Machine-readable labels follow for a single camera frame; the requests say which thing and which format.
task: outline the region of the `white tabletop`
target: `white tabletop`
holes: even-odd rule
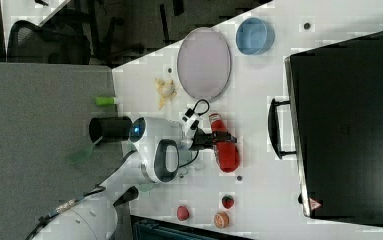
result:
[[[48,6],[34,0],[0,0],[3,16],[4,43],[7,51],[11,27],[19,20],[42,26],[48,19],[62,9],[70,0],[44,0]]]
[[[259,17],[273,25],[273,47],[260,56],[244,56],[235,45],[239,24],[248,17]],[[304,30],[310,22],[312,28]],[[304,217],[297,202],[300,193],[295,157],[279,160],[269,143],[267,115],[270,100],[287,99],[284,59],[331,43],[383,30],[383,1],[374,0],[276,0],[213,27],[221,32],[230,47],[230,83],[211,105],[219,112],[230,132],[238,138],[242,164],[231,174],[217,166],[213,152],[206,150],[183,179],[157,185],[150,197],[130,202],[131,214],[251,239],[383,239],[383,228],[312,220]],[[132,120],[141,116],[179,120],[180,112],[196,100],[182,89],[176,72],[181,42],[137,59],[113,70],[119,114]],[[178,95],[158,110],[154,79],[172,78]],[[291,116],[281,107],[284,150],[293,149]],[[210,125],[206,118],[202,124]],[[236,176],[243,180],[238,182]],[[217,229],[213,218],[224,210],[221,198],[235,196],[235,206],[227,213],[228,228]],[[180,222],[176,209],[185,204],[191,218]]]

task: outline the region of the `blue bowl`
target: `blue bowl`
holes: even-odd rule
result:
[[[275,39],[272,27],[258,18],[249,18],[237,31],[237,47],[245,55],[262,54],[269,50]]]

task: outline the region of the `red ball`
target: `red ball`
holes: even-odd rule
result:
[[[230,209],[233,205],[234,205],[234,199],[229,196],[229,195],[226,195],[222,198],[222,205],[226,208],[226,209]]]
[[[185,221],[190,217],[190,213],[185,206],[179,206],[178,210],[176,211],[176,216],[178,217],[179,221]]]

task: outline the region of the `small red object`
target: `small red object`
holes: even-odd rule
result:
[[[190,213],[185,206],[179,206],[178,210],[176,211],[176,216],[178,217],[179,221],[185,221],[190,217]]]
[[[234,205],[234,198],[232,196],[226,195],[222,198],[222,205],[226,209],[230,209]]]
[[[228,132],[218,113],[209,116],[212,132]],[[240,165],[240,156],[237,146],[233,142],[218,142],[214,146],[216,161],[223,172],[229,173],[235,171]]]

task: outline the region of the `red container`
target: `red container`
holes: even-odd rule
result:
[[[209,116],[212,132],[221,131],[228,132],[225,124],[218,113]],[[229,173],[235,171],[240,165],[240,156],[238,149],[233,142],[218,142],[213,147],[215,151],[216,161],[223,172]]]

